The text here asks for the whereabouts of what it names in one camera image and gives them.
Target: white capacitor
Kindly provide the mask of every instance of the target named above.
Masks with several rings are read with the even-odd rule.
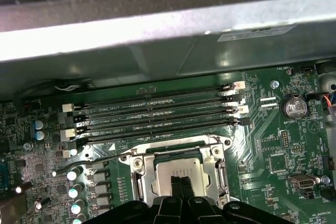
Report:
[[[67,178],[70,181],[74,181],[79,175],[80,175],[80,169],[78,167],[75,167],[67,173]]]
[[[69,190],[68,195],[70,198],[75,199],[82,192],[83,187],[79,184],[76,184]]]
[[[71,206],[71,212],[74,215],[79,214],[83,209],[84,209],[85,203],[83,200],[78,199],[76,200],[75,204],[73,204],[73,206]]]
[[[36,130],[42,130],[45,129],[48,126],[48,123],[44,120],[36,120],[34,123],[34,127]]]
[[[49,132],[47,131],[37,131],[35,133],[35,138],[36,140],[39,140],[39,141],[46,139],[48,136],[49,136]]]
[[[75,220],[72,222],[72,224],[82,224],[86,221],[86,215],[85,214],[79,214],[76,216]]]

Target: chip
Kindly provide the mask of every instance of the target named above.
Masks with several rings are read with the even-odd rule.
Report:
[[[65,187],[65,185],[58,185],[56,187],[56,190],[59,194],[65,194],[67,192],[67,188]]]
[[[57,151],[57,152],[55,152],[55,156],[56,157],[62,157],[63,156],[63,152],[62,151]]]
[[[52,135],[52,138],[51,138],[51,139],[53,140],[53,143],[61,142],[61,137],[60,137],[60,135],[58,135],[58,134],[54,134],[54,135]]]
[[[43,172],[43,164],[35,165],[35,171],[36,171],[37,173],[41,173],[41,172]]]
[[[45,215],[44,216],[44,222],[52,222],[52,219],[53,217],[51,215]]]
[[[6,125],[15,124],[15,118],[7,118],[5,121],[6,121]]]
[[[18,168],[25,167],[26,166],[26,161],[24,159],[19,159],[19,160],[16,161],[16,166]]]
[[[269,156],[269,166],[272,173],[284,172],[287,170],[287,161],[284,153]]]

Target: capacitor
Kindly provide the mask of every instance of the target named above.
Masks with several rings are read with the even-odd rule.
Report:
[[[67,173],[67,178],[70,181],[74,181],[81,174],[81,168],[75,167]]]
[[[321,182],[325,185],[328,185],[331,182],[331,179],[327,175],[321,177]]]
[[[72,222],[72,224],[82,224],[86,221],[86,215],[85,214],[79,214],[76,216],[75,220]]]
[[[51,198],[50,197],[45,197],[35,205],[35,208],[37,210],[41,210],[43,207],[45,207],[50,202],[51,202]]]
[[[16,192],[17,194],[20,194],[20,193],[23,193],[23,192],[25,192],[25,191],[31,189],[32,187],[33,187],[33,183],[31,183],[31,182],[26,182],[26,183],[23,183],[23,184],[20,185],[20,186],[17,186],[17,187],[15,188],[15,192]]]
[[[283,99],[280,104],[280,111],[285,118],[298,120],[308,114],[308,106],[303,98],[291,96]]]
[[[75,199],[82,192],[83,187],[79,184],[75,184],[72,189],[69,190],[68,195],[70,198]]]
[[[75,204],[71,207],[71,212],[75,215],[79,214],[85,207],[85,203],[83,200],[78,199],[75,201]]]
[[[37,131],[35,133],[35,138],[36,140],[39,140],[39,141],[46,139],[48,136],[49,136],[48,131]]]
[[[76,156],[77,153],[78,153],[78,151],[77,151],[76,149],[71,149],[71,150],[70,150],[70,155],[71,155],[71,156]]]
[[[45,129],[47,126],[48,123],[45,120],[36,120],[34,123],[34,128],[38,131]]]

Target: ram slot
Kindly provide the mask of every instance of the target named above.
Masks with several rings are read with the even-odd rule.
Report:
[[[170,91],[170,92],[160,92],[160,93],[151,93],[151,94],[144,94],[138,95],[136,97],[131,98],[123,98],[123,99],[111,99],[105,100],[101,102],[89,102],[85,103],[84,106],[86,108],[95,107],[100,105],[109,105],[114,103],[121,103],[121,102],[134,102],[134,101],[147,101],[147,100],[158,100],[158,99],[174,99],[174,98],[185,98],[185,97],[192,97],[195,95],[204,94],[206,92],[222,92],[224,85],[218,86],[211,86],[206,88],[200,89],[191,89],[191,90],[181,90],[181,91]]]
[[[211,115],[214,113],[225,113],[229,114],[228,108],[220,108],[214,110],[207,110],[207,111],[196,111],[196,112],[189,112],[189,113],[180,113],[180,114],[166,114],[162,116],[156,116],[157,113],[147,113],[146,116],[142,116],[140,119],[130,119],[130,117],[134,117],[134,114],[128,115],[121,115],[121,116],[105,116],[102,118],[96,119],[87,119],[83,122],[76,123],[76,128],[85,127],[88,130],[99,129],[102,127],[115,127],[115,126],[122,126],[128,124],[137,124],[137,123],[149,123],[149,122],[156,122],[160,120],[168,120],[168,119],[181,119],[186,118],[189,116],[198,116],[198,115]]]

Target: connector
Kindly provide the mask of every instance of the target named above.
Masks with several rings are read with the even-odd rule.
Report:
[[[235,90],[239,90],[239,89],[245,89],[246,88],[246,84],[245,81],[236,81],[233,83]]]
[[[73,103],[62,104],[62,112],[72,112],[75,111],[75,106]]]
[[[315,180],[305,174],[290,175],[288,178],[299,189],[309,189],[315,185]]]
[[[242,96],[240,94],[231,94],[222,96],[224,102],[240,102]]]
[[[60,130],[59,131],[60,140],[61,142],[66,142],[71,140],[71,138],[77,136],[76,129],[66,129],[66,130]]]
[[[323,168],[326,170],[335,170],[335,162],[331,156],[322,157]]]
[[[315,198],[314,191],[312,189],[303,189],[303,190],[300,190],[300,193],[306,199],[314,199]]]
[[[246,114],[249,112],[248,105],[238,106],[237,109],[239,114]]]

